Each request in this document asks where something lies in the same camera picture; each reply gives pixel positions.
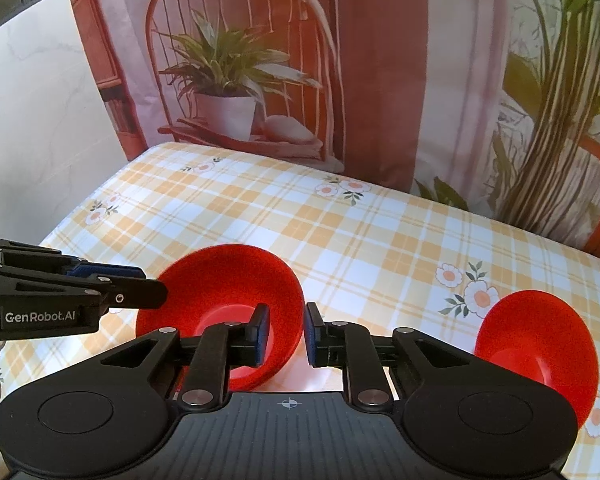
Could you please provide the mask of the red plastic bowl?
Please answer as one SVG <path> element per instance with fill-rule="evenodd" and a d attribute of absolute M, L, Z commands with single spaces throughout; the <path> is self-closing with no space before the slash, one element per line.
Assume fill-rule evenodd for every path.
<path fill-rule="evenodd" d="M 175 327 L 184 337 L 199 336 L 221 322 L 247 322 L 258 304 L 270 309 L 265 359 L 258 368 L 230 373 L 230 390 L 261 387 L 292 357 L 303 330 L 303 292 L 281 258 L 264 249 L 225 244 L 196 250 L 159 275 L 166 302 L 156 310 L 140 310 L 135 333 Z"/>
<path fill-rule="evenodd" d="M 597 388 L 593 337 L 578 312 L 542 290 L 518 290 L 498 300 L 479 328 L 475 356 L 560 393 L 583 426 Z"/>

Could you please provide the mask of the printed plant chair backdrop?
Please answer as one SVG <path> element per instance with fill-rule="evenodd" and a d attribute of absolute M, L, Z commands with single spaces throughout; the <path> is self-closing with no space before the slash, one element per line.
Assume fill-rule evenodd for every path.
<path fill-rule="evenodd" d="M 70 0 L 127 158 L 180 141 L 600 258 L 600 0 Z"/>

